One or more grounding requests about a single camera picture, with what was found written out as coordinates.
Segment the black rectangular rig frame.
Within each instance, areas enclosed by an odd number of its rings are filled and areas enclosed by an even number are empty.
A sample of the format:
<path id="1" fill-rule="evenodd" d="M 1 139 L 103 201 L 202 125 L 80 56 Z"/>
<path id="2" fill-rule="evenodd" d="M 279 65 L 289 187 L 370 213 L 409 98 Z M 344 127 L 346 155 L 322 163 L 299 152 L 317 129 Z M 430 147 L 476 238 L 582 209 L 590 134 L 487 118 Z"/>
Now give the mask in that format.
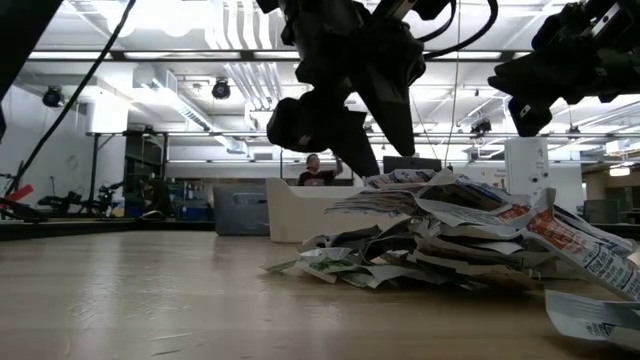
<path id="1" fill-rule="evenodd" d="M 282 175 L 287 175 L 290 178 L 295 180 L 295 185 L 297 185 L 297 181 L 299 176 L 306 171 L 306 159 L 310 154 L 317 154 L 320 159 L 320 169 L 321 170 L 332 170 L 335 168 L 335 153 L 329 154 L 327 150 L 322 152 L 295 152 L 293 150 L 280 148 L 280 153 L 278 156 L 278 162 L 282 166 Z M 344 173 L 344 163 L 343 164 L 343 172 L 338 175 L 333 184 L 338 180 L 338 178 Z"/>

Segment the black aluminium table frame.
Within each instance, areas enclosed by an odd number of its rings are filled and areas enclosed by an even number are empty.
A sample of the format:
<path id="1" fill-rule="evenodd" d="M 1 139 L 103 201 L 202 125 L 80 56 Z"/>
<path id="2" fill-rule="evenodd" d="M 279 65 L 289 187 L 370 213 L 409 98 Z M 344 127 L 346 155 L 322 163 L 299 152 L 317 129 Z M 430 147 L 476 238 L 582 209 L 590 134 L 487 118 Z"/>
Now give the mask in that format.
<path id="1" fill-rule="evenodd" d="M 129 231 L 214 231 L 213 222 L 143 222 L 137 220 L 45 222 L 0 221 L 0 242 Z"/>

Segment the tall black rig frame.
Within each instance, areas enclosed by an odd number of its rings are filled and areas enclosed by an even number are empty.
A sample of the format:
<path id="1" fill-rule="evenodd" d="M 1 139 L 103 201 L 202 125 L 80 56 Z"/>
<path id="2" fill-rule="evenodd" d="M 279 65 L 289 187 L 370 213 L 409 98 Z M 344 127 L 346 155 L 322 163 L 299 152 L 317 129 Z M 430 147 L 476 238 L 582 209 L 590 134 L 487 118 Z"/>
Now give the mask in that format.
<path id="1" fill-rule="evenodd" d="M 148 165 L 157 179 L 166 179 L 169 133 L 126 130 L 116 133 L 88 133 L 93 138 L 91 177 L 85 210 L 96 213 L 103 204 L 103 187 L 113 197 L 118 189 L 132 185 L 128 161 Z"/>

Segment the white packet small logo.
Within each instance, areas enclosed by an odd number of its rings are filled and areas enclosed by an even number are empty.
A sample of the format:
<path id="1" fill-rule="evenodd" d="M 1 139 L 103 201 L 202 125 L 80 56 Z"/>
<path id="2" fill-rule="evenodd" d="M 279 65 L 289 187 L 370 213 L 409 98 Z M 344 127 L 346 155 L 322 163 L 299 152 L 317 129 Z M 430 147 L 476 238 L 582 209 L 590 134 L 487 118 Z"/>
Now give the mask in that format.
<path id="1" fill-rule="evenodd" d="M 602 301 L 545 291 L 546 313 L 562 335 L 640 353 L 640 302 Z"/>

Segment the white square column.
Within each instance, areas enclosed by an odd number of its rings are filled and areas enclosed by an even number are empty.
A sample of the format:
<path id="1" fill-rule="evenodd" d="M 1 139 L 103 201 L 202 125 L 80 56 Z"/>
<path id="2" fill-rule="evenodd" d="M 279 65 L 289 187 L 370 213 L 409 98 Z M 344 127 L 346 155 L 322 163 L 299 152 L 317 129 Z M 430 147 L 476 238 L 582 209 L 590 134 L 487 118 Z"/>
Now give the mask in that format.
<path id="1" fill-rule="evenodd" d="M 513 138 L 505 142 L 507 190 L 538 196 L 550 186 L 548 143 L 545 138 Z"/>

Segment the packet blue red print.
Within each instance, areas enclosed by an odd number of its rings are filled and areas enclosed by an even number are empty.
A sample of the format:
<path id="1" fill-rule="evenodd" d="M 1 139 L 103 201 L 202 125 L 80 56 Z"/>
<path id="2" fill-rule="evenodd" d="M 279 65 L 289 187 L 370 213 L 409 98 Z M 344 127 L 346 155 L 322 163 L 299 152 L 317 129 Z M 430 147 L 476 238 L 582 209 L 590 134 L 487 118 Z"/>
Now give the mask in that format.
<path id="1" fill-rule="evenodd" d="M 396 169 L 390 173 L 365 177 L 363 184 L 366 187 L 382 189 L 393 185 L 427 183 L 436 174 L 432 169 Z"/>

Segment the LED light bar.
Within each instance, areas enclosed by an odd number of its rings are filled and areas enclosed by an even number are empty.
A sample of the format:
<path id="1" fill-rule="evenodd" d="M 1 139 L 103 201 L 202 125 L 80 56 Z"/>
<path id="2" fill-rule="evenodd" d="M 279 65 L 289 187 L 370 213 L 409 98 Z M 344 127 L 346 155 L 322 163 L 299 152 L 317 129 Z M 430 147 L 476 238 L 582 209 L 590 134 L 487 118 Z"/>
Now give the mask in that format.
<path id="1" fill-rule="evenodd" d="M 57 61 L 57 60 L 95 60 L 101 55 L 95 51 L 34 51 L 29 60 Z"/>
<path id="2" fill-rule="evenodd" d="M 438 56 L 438 59 L 444 60 L 492 60 L 499 59 L 502 53 L 499 51 L 460 51 L 452 52 Z"/>
<path id="3" fill-rule="evenodd" d="M 237 60 L 241 58 L 239 52 L 124 52 L 123 55 L 128 59 L 136 60 L 158 60 L 158 59 L 183 59 L 187 61 L 195 61 L 197 59 L 205 60 Z"/>
<path id="4" fill-rule="evenodd" d="M 296 51 L 255 51 L 254 58 L 268 61 L 298 61 L 299 54 Z"/>

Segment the black background machine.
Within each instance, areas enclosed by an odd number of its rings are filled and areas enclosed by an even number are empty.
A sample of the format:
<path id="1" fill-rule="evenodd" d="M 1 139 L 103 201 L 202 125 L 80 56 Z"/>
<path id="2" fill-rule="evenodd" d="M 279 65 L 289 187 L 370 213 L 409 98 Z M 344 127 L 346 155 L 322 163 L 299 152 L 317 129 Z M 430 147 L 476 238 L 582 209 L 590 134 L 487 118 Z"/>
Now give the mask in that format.
<path id="1" fill-rule="evenodd" d="M 140 181 L 134 190 L 125 198 L 126 217 L 168 218 L 174 215 L 169 188 L 164 181 Z"/>

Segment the packet dark blue print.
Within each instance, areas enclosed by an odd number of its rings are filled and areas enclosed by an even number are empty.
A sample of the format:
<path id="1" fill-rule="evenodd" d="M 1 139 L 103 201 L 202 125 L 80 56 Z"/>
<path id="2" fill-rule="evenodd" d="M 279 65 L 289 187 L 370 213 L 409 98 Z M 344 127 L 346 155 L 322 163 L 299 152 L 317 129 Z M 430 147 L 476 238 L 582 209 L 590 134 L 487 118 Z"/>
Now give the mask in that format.
<path id="1" fill-rule="evenodd" d="M 635 240 L 623 238 L 596 228 L 582 218 L 558 205 L 554 205 L 553 210 L 556 219 L 595 238 L 599 244 L 620 256 L 628 257 L 638 250 L 639 245 Z"/>

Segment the dark translucent plastic bin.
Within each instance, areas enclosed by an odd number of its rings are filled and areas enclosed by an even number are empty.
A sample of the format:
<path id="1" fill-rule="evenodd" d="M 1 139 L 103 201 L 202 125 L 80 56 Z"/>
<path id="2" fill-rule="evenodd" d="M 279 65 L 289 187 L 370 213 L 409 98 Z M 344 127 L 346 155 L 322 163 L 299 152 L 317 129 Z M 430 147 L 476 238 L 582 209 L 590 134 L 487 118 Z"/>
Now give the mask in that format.
<path id="1" fill-rule="evenodd" d="M 215 187 L 214 215 L 216 232 L 221 236 L 270 235 L 264 185 Z"/>

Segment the black background monitor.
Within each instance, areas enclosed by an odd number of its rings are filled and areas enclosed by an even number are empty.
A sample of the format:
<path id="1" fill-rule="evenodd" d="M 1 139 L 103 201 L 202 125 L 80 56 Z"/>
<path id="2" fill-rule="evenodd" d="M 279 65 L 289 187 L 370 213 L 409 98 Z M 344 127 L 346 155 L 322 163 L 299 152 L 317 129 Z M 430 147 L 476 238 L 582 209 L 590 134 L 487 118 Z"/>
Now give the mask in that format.
<path id="1" fill-rule="evenodd" d="M 385 173 L 404 169 L 434 170 L 436 172 L 442 170 L 441 160 L 429 158 L 384 156 L 382 164 Z"/>

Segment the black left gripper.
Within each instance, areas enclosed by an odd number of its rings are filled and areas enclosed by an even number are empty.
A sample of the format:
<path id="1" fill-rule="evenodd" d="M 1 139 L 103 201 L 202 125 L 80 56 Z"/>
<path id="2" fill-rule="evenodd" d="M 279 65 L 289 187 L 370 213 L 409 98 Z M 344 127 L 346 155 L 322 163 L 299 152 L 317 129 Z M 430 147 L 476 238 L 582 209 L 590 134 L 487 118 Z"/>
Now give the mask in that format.
<path id="1" fill-rule="evenodd" d="M 423 36 L 411 34 L 410 12 L 435 19 L 453 0 L 379 0 L 370 11 L 357 0 L 257 0 L 261 11 L 282 12 L 282 43 L 296 48 L 299 82 L 308 96 L 359 94 L 389 143 L 413 156 L 415 142 L 409 87 L 426 70 L 424 43 L 441 35 L 445 23 Z M 331 125 L 330 149 L 360 177 L 380 170 L 364 130 L 366 114 L 345 110 Z"/>

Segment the white plastic bin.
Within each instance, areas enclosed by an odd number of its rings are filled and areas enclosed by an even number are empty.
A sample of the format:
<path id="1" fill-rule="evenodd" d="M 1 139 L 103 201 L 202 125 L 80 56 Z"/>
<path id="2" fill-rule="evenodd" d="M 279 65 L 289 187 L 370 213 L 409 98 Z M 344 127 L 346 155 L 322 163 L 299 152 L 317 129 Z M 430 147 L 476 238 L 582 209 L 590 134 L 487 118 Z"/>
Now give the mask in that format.
<path id="1" fill-rule="evenodd" d="M 330 235 L 369 228 L 386 230 L 407 216 L 381 214 L 329 213 L 326 208 L 362 191 L 357 187 L 289 186 L 279 178 L 266 180 L 270 240 L 274 243 L 301 244 L 317 235 Z"/>

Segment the dark shaded packet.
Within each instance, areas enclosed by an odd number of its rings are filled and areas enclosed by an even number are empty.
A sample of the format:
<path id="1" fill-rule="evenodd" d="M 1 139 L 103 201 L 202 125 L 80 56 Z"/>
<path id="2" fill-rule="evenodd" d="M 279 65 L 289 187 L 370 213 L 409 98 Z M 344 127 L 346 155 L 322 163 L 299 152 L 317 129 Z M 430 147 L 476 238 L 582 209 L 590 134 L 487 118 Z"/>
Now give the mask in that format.
<path id="1" fill-rule="evenodd" d="M 496 195 L 489 195 L 472 185 L 436 185 L 426 189 L 420 198 L 483 211 L 496 210 L 503 205 Z"/>

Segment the white packet fine text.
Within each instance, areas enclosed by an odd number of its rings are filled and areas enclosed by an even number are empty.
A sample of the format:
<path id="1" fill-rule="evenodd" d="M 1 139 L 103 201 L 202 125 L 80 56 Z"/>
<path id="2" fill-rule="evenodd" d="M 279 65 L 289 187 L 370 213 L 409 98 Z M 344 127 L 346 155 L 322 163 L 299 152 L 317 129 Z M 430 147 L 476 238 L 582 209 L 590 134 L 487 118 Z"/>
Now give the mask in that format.
<path id="1" fill-rule="evenodd" d="M 418 206 L 447 225 L 459 226 L 462 224 L 473 224 L 508 226 L 513 221 L 517 221 L 525 216 L 531 208 L 532 197 L 530 195 L 511 194 L 506 192 L 504 189 L 492 187 L 483 183 L 456 182 L 451 184 L 475 186 L 480 190 L 484 190 L 489 195 L 496 195 L 503 202 L 503 205 L 492 211 L 477 210 L 420 198 L 420 195 L 426 189 L 436 185 L 425 186 L 423 189 L 419 190 L 418 193 L 414 195 Z"/>

